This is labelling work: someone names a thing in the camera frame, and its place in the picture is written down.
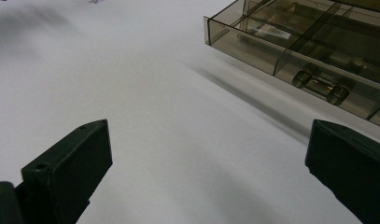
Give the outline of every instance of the white table surface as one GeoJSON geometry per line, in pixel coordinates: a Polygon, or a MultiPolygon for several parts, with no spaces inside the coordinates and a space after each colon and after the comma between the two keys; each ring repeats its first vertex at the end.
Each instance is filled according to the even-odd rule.
{"type": "Polygon", "coordinates": [[[108,119],[114,165],[78,223],[359,223],[305,167],[308,132],[380,128],[205,45],[231,1],[0,2],[0,181],[108,119]]]}

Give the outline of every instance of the smoky brown storage box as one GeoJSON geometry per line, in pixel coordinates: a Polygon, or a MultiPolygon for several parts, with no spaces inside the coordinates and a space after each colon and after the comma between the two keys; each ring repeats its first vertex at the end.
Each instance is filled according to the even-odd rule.
{"type": "Polygon", "coordinates": [[[380,1],[237,0],[204,18],[204,33],[207,45],[380,126],[380,1]]]}

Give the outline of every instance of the screw hole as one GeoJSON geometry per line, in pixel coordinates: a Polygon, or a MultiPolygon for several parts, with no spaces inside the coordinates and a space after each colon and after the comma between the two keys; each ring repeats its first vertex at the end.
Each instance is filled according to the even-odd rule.
{"type": "Polygon", "coordinates": [[[41,170],[45,170],[45,169],[47,169],[49,167],[49,163],[47,163],[47,162],[42,162],[42,163],[39,163],[36,167],[35,167],[35,169],[37,170],[37,171],[41,171],[41,170]]]}

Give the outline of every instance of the transparent plastic box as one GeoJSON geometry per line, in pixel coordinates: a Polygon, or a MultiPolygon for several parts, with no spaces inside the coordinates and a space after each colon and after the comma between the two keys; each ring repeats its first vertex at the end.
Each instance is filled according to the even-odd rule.
{"type": "Polygon", "coordinates": [[[380,126],[380,1],[340,2],[237,0],[205,43],[380,126]]]}

